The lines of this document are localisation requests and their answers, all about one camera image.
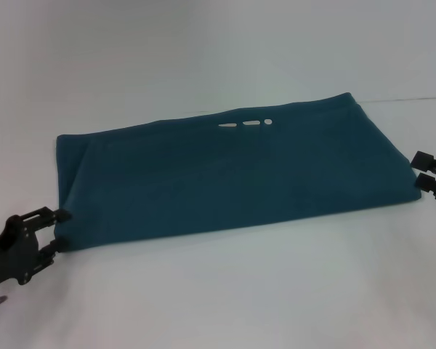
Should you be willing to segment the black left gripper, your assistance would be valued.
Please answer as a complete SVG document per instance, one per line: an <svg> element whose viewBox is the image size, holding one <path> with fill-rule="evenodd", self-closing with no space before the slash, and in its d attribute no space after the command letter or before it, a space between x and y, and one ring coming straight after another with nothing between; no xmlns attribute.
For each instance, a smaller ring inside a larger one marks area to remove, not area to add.
<svg viewBox="0 0 436 349"><path fill-rule="evenodd" d="M68 241L63 237L39 248L36 231L69 221L70 212L44 206L22 216L7 219L0 234L0 284L14 279L19 285L53 264L57 253L64 252Z"/></svg>

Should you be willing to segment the teal blue t-shirt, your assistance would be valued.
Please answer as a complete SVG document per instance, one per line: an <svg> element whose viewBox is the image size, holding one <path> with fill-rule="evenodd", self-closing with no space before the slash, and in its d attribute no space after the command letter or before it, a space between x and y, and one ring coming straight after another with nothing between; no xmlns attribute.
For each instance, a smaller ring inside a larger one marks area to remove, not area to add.
<svg viewBox="0 0 436 349"><path fill-rule="evenodd" d="M420 198L408 159L352 95L154 121L56 144L70 251Z"/></svg>

